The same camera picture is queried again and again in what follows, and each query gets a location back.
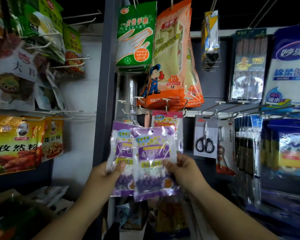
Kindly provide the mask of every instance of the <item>purple and white package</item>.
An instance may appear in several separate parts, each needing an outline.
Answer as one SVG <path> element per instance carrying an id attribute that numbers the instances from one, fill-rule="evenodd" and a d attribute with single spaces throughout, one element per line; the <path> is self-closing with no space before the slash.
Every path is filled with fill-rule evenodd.
<path id="1" fill-rule="evenodd" d="M 162 164 L 163 159 L 177 163 L 174 125 L 133 128 L 130 131 L 133 137 L 135 202 L 177 194 L 178 186 Z"/>
<path id="2" fill-rule="evenodd" d="M 126 162 L 126 167 L 115 183 L 111 197 L 132 196 L 134 190 L 133 182 L 133 159 L 132 138 L 130 129 L 135 128 L 121 122 L 113 122 L 111 134 L 111 150 L 108 157 L 106 170 L 112 172 L 118 163 Z"/>

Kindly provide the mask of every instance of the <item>forearm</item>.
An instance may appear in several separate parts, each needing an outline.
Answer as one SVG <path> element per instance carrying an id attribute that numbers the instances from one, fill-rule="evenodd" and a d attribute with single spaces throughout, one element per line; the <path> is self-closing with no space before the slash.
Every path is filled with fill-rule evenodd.
<path id="1" fill-rule="evenodd" d="M 224 196 L 203 184 L 194 197 L 202 212 L 220 240 L 278 240 L 278 237 L 249 217 Z"/>
<path id="2" fill-rule="evenodd" d="M 84 202 L 77 201 L 64 215 L 52 221 L 32 240 L 80 240 L 86 230 L 100 214 L 91 211 Z"/>

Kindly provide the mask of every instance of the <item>dark ceiling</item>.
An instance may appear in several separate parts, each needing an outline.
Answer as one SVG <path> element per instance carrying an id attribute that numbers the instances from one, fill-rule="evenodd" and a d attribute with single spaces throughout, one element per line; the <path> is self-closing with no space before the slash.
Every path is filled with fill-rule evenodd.
<path id="1" fill-rule="evenodd" d="M 105 12 L 105 0 L 56 0 L 63 8 L 63 17 L 88 13 Z M 139 3 L 155 0 L 138 0 Z M 170 7 L 170 0 L 157 0 L 158 14 Z M 191 31 L 201 29 L 204 12 L 209 11 L 213 0 L 192 0 Z M 252 27 L 275 0 L 270 0 Z M 219 10 L 220 29 L 247 28 L 267 0 L 217 0 L 215 10 Z M 67 23 L 84 22 L 94 19 L 94 16 L 67 19 Z M 103 22 L 103 15 L 97 15 L 97 23 Z M 277 0 L 270 11 L 258 24 L 262 27 L 282 27 L 300 23 L 300 0 Z"/>

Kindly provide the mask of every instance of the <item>white wall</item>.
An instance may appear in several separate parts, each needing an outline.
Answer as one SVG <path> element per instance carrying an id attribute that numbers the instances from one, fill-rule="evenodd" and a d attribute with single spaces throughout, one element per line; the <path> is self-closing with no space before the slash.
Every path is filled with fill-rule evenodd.
<path id="1" fill-rule="evenodd" d="M 65 76 L 60 84 L 68 110 L 97 110 L 101 43 L 102 37 L 81 36 L 83 56 L 89 55 L 91 59 L 85 60 L 85 75 Z M 92 169 L 96 123 L 95 115 L 92 116 L 88 121 L 64 122 L 65 153 L 54 159 L 52 185 L 69 185 L 69 198 L 78 198 Z"/>

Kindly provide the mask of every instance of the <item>hand illustration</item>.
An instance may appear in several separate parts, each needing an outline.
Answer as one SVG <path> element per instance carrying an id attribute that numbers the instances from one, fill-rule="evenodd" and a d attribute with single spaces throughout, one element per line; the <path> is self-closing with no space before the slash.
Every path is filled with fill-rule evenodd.
<path id="1" fill-rule="evenodd" d="M 159 80 L 164 79 L 164 74 L 162 72 L 159 72 L 159 73 L 160 73 Z"/>
<path id="2" fill-rule="evenodd" d="M 150 42 L 147 41 L 144 43 L 144 41 L 153 34 L 153 30 L 151 28 L 146 28 L 130 37 L 134 31 L 135 29 L 128 31 L 117 40 L 116 63 L 128 55 L 134 54 L 137 49 L 149 46 Z"/>

